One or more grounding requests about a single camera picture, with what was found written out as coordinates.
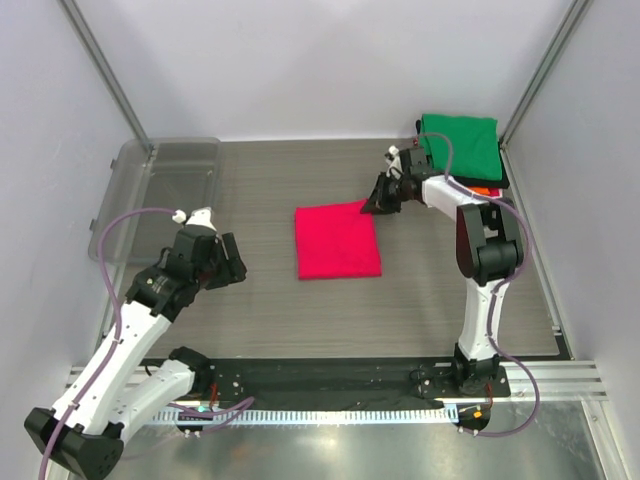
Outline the crimson red t-shirt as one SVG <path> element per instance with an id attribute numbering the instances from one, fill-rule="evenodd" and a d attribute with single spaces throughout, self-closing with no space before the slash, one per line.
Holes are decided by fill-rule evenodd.
<path id="1" fill-rule="evenodd" d="M 298 207 L 294 214 L 300 280 L 368 278 L 382 275 L 373 216 L 364 200 Z"/>

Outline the clear plastic bin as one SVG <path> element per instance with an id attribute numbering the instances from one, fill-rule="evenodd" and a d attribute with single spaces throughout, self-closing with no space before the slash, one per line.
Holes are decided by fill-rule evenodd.
<path id="1" fill-rule="evenodd" d="M 222 147 L 214 137 L 156 138 L 148 156 L 137 140 L 126 142 L 112 162 L 112 174 L 98 216 L 91 223 L 89 257 L 115 218 L 140 208 L 193 210 L 214 208 L 219 193 Z M 113 265 L 144 265 L 173 244 L 178 225 L 157 213 L 119 223 L 104 242 L 103 255 Z"/>

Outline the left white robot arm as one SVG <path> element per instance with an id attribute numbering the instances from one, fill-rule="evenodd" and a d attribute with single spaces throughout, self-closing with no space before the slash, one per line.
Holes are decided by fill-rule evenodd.
<path id="1" fill-rule="evenodd" d="M 214 384 L 211 360 L 187 347 L 131 390 L 125 388 L 156 341 L 202 290 L 245 280 L 233 233 L 186 225 L 160 259 L 140 271 L 116 309 L 114 325 L 87 366 L 52 407 L 35 407 L 24 427 L 42 455 L 83 479 L 104 479 L 132 436 L 162 407 L 205 397 Z"/>

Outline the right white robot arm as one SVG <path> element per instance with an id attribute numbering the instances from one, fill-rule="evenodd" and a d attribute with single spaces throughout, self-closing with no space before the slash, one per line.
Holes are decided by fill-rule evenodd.
<path id="1" fill-rule="evenodd" d="M 419 147 L 389 147 L 386 169 L 361 208 L 363 214 L 399 213 L 417 201 L 444 213 L 455 223 L 455 257 L 466 279 L 465 317 L 446 376 L 462 395 L 480 395 L 498 379 L 497 341 L 488 329 L 500 319 L 502 302 L 525 258 L 513 206 L 459 184 L 437 170 Z"/>

